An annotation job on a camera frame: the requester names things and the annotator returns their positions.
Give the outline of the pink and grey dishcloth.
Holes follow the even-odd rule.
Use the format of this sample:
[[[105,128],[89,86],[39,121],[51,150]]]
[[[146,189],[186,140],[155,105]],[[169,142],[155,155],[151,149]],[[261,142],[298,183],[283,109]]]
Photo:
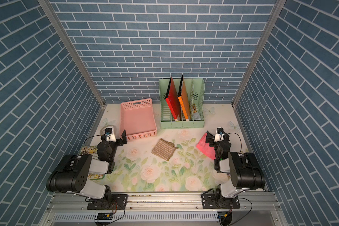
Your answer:
[[[209,143],[206,143],[206,136],[207,132],[204,133],[200,141],[197,143],[196,148],[201,151],[204,155],[206,155],[208,158],[211,160],[215,160],[216,155],[215,155],[215,150],[214,147],[210,147]]]

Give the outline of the brown striped dishcloth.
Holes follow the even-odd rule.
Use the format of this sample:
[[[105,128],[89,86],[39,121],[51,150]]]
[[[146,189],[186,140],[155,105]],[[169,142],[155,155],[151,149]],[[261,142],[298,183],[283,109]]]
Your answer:
[[[176,149],[177,147],[175,147],[174,143],[161,138],[154,146],[151,153],[166,161],[169,161]]]

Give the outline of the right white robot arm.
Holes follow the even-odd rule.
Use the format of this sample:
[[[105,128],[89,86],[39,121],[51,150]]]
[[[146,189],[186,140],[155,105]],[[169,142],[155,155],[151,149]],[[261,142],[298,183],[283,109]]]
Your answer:
[[[226,183],[201,194],[204,209],[239,209],[240,193],[265,187],[265,176],[255,154],[232,152],[230,136],[222,128],[217,128],[215,135],[207,131],[202,140],[214,156],[215,171],[230,176]]]

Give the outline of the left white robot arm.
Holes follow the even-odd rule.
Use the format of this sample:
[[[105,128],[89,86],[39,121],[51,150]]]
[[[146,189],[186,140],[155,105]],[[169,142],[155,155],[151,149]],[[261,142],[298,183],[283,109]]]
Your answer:
[[[106,175],[114,171],[114,158],[118,147],[128,142],[126,131],[116,139],[113,127],[105,129],[97,145],[98,159],[91,154],[65,155],[47,180],[50,192],[73,193],[88,198],[88,210],[125,209],[128,195],[112,195],[110,186],[88,178],[90,174]]]

